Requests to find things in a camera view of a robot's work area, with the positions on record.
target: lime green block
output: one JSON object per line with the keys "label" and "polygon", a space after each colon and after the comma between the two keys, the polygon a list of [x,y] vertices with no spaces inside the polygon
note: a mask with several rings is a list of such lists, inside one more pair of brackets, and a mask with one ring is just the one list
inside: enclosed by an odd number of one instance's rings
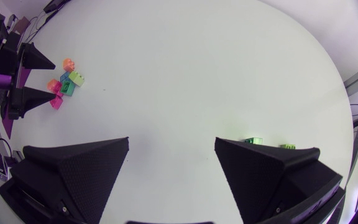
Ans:
{"label": "lime green block", "polygon": [[249,138],[244,141],[251,144],[262,144],[262,138]]}
{"label": "lime green block", "polygon": [[293,145],[293,144],[284,144],[284,145],[281,145],[280,147],[285,148],[285,149],[295,149],[295,145]]}
{"label": "lime green block", "polygon": [[75,88],[75,85],[71,80],[64,81],[62,88],[60,89],[60,93],[63,93],[66,96],[72,96],[73,92],[74,92],[74,88]]}
{"label": "lime green block", "polygon": [[82,77],[78,72],[73,71],[70,73],[70,75],[68,76],[68,78],[73,81],[73,83],[75,83],[78,86],[82,86],[82,84],[84,84],[85,79],[84,77]]}

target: pink toy block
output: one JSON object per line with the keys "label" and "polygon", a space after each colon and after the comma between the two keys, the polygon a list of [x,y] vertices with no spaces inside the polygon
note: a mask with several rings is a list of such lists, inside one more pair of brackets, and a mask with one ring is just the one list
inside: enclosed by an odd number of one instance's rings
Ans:
{"label": "pink toy block", "polygon": [[64,61],[63,61],[63,69],[66,71],[66,72],[72,72],[74,71],[75,69],[75,66],[74,66],[74,62],[70,59],[70,58],[66,58]]}
{"label": "pink toy block", "polygon": [[54,108],[55,110],[59,110],[60,105],[62,105],[62,103],[63,103],[63,99],[57,95],[55,99],[53,99],[49,102],[52,105],[52,108]]}
{"label": "pink toy block", "polygon": [[54,94],[58,94],[61,88],[62,88],[62,84],[54,78],[50,80],[47,84],[47,89]]}

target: lego block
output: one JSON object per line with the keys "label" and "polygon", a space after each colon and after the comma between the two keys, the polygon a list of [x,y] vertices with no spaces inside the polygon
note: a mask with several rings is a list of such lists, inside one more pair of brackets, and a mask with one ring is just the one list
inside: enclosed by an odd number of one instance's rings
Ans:
{"label": "lego block", "polygon": [[282,144],[280,147],[285,148],[285,149],[295,149],[294,144]]}
{"label": "lego block", "polygon": [[63,99],[59,96],[56,96],[55,99],[49,101],[52,108],[54,108],[55,110],[59,110],[60,106],[62,105],[63,103]]}
{"label": "lego block", "polygon": [[71,80],[64,81],[63,86],[60,89],[60,93],[63,93],[66,96],[72,96],[74,92],[74,88],[75,88],[75,84]]}
{"label": "lego block", "polygon": [[60,92],[61,87],[62,87],[62,84],[54,78],[52,80],[50,80],[47,84],[47,89],[54,94],[58,94]]}
{"label": "lego block", "polygon": [[68,76],[69,79],[71,79],[73,81],[73,83],[75,83],[78,86],[82,86],[82,84],[84,84],[85,79],[84,77],[82,77],[78,72],[74,71],[71,72],[70,75]]}
{"label": "lego block", "polygon": [[262,144],[262,138],[249,138],[244,141],[251,144]]}
{"label": "lego block", "polygon": [[69,75],[70,75],[70,72],[65,72],[63,75],[61,75],[61,77],[60,77],[60,82],[63,84],[64,81],[70,80],[70,79],[68,78]]}
{"label": "lego block", "polygon": [[66,72],[72,72],[72,71],[74,71],[74,69],[75,69],[75,64],[74,64],[74,62],[73,62],[70,58],[66,58],[66,59],[63,61],[63,69],[64,69]]}

